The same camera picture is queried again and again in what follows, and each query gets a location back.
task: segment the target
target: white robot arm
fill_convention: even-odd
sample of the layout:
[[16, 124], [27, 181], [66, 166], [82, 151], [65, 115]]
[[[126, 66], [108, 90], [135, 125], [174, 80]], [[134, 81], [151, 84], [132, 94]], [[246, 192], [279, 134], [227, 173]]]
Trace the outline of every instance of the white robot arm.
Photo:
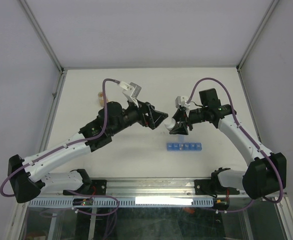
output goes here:
[[24, 159], [19, 155], [9, 159], [7, 180], [11, 183], [18, 203], [28, 202], [40, 193], [72, 190], [79, 194], [87, 194], [92, 181], [85, 169], [64, 173], [50, 171], [74, 158], [104, 147], [112, 142], [112, 136], [135, 123], [153, 130], [168, 117], [167, 113], [156, 111], [150, 103], [137, 100], [141, 90], [137, 84], [116, 80], [115, 82], [123, 88], [123, 94], [128, 100], [126, 109], [118, 102], [108, 102], [98, 112], [96, 119], [57, 146]]
[[210, 122], [222, 133], [224, 133], [235, 145], [243, 156], [248, 169], [247, 171], [236, 171], [230, 168], [219, 168], [211, 173], [210, 192], [216, 194], [226, 188], [245, 190], [252, 199], [264, 197], [268, 194], [280, 190], [278, 178], [274, 169], [270, 166], [266, 156], [275, 165], [281, 178], [283, 188], [286, 187], [287, 160], [282, 153], [274, 154], [261, 142], [253, 137], [253, 141], [248, 138], [252, 134], [246, 135], [248, 130], [242, 126], [237, 117], [236, 123], [232, 108], [229, 104], [221, 105], [214, 88], [199, 92], [202, 106], [197, 109], [189, 110], [188, 97], [179, 96], [175, 100], [178, 110], [171, 120], [165, 122], [170, 134], [188, 135], [188, 128], [193, 129], [193, 124]]

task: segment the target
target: purple cable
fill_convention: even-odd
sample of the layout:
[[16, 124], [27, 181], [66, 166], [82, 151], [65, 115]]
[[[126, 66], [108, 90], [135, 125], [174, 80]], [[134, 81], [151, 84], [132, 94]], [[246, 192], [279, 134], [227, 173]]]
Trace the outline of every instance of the purple cable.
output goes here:
[[116, 199], [114, 196], [109, 196], [109, 195], [84, 195], [84, 194], [80, 194], [80, 193], [77, 193], [75, 191], [72, 191], [72, 190], [67, 190], [68, 192], [74, 194], [74, 195], [77, 195], [77, 196], [80, 196], [80, 197], [85, 197], [85, 198], [108, 198], [108, 199], [113, 199], [116, 201], [116, 207], [108, 212], [108, 213], [89, 213], [89, 212], [85, 212], [85, 211], [82, 211], [82, 210], [79, 210], [78, 208], [74, 207], [74, 209], [76, 211], [78, 211], [79, 213], [82, 213], [82, 214], [86, 214], [86, 215], [90, 215], [90, 216], [108, 216], [108, 215], [111, 215], [113, 213], [115, 213], [119, 207], [120, 207], [120, 201], [118, 199]]
[[[226, 95], [227, 95], [227, 98], [230, 102], [230, 106], [231, 106], [231, 110], [232, 110], [232, 115], [233, 115], [233, 118], [234, 118], [234, 121], [236, 123], [236, 125], [239, 126], [239, 128], [241, 129], [241, 131], [244, 133], [244, 135], [253, 143], [253, 145], [257, 148], [257, 150], [259, 151], [260, 150], [260, 146], [259, 144], [250, 136], [250, 134], [248, 134], [248, 132], [240, 125], [238, 119], [237, 119], [237, 116], [236, 116], [236, 112], [235, 112], [235, 109], [233, 107], [233, 102], [232, 102], [232, 99], [231, 99], [231, 96], [230, 96], [230, 93], [229, 91], [227, 90], [227, 88], [222, 84], [222, 82], [216, 80], [215, 78], [212, 78], [212, 77], [205, 77], [205, 78], [202, 78], [200, 80], [198, 80], [196, 82], [196, 84], [194, 85], [194, 88], [192, 90], [192, 93], [191, 93], [191, 96], [190, 98], [187, 100], [187, 104], [190, 103], [190, 101], [192, 100], [192, 97], [193, 95], [195, 94], [195, 91], [196, 91], [196, 88], [197, 86], [199, 85], [199, 83], [205, 81], [205, 80], [212, 80], [218, 84], [221, 85], [221, 87], [224, 89], [224, 91], [226, 92]], [[283, 198], [283, 184], [282, 184], [282, 180], [281, 180], [281, 177], [280, 177], [280, 174], [276, 168], [276, 166], [274, 165], [274, 163], [271, 161], [271, 159], [269, 158], [269, 156], [263, 151], [263, 150], [260, 150], [260, 153], [263, 155], [263, 157], [266, 158], [266, 160], [268, 161], [268, 163], [270, 164], [270, 166], [272, 167], [275, 175], [276, 175], [276, 178], [277, 178], [277, 181], [278, 181], [278, 184], [279, 184], [279, 188], [280, 188], [280, 191], [279, 191], [279, 197], [276, 201], [273, 201], [267, 197], [263, 197], [265, 200], [269, 201], [270, 203], [274, 203], [274, 204], [277, 204], [279, 202], [281, 202], [282, 198]]]
[[[102, 82], [102, 92], [103, 92], [103, 102], [104, 102], [104, 116], [108, 116], [108, 106], [107, 106], [107, 96], [106, 96], [106, 82], [114, 82], [116, 84], [119, 84], [120, 81], [119, 80], [115, 80], [115, 79], [111, 79], [111, 78], [106, 78], [103, 80]], [[77, 143], [81, 143], [81, 142], [86, 142], [86, 141], [90, 141], [90, 140], [94, 140], [94, 139], [98, 139], [99, 137], [101, 137], [104, 133], [105, 133], [105, 130], [107, 128], [107, 122], [108, 122], [108, 118], [105, 117], [104, 120], [103, 120], [103, 127], [102, 127], [102, 130], [101, 132], [96, 135], [96, 136], [93, 136], [93, 137], [88, 137], [88, 138], [84, 138], [84, 139], [79, 139], [79, 140], [75, 140], [75, 141], [72, 141], [70, 143], [67, 144], [67, 146], [71, 146], [73, 144], [77, 144]], [[51, 154], [54, 154], [56, 153], [57, 151], [60, 151], [61, 149], [64, 149], [65, 147], [64, 146], [59, 146], [49, 152], [47, 152], [46, 154], [36, 158], [33, 163], [36, 163], [44, 158], [46, 158], [47, 156], [50, 156]], [[30, 166], [29, 163], [19, 167], [17, 170], [15, 170], [14, 172], [12, 172], [9, 176], [7, 176], [7, 178], [3, 181], [3, 183], [1, 184], [0, 186], [0, 194], [4, 197], [14, 197], [15, 195], [14, 194], [6, 194], [4, 193], [4, 187], [5, 185], [7, 184], [7, 182], [15, 175], [17, 174], [18, 172], [20, 172], [21, 170], [25, 169], [26, 167]]]
[[106, 225], [106, 229], [105, 229], [102, 240], [106, 240], [108, 238], [108, 236], [110, 236], [112, 234], [113, 230], [115, 229], [115, 227], [117, 225], [117, 221], [118, 221], [118, 214], [117, 214], [117, 212], [115, 212], [111, 222]]

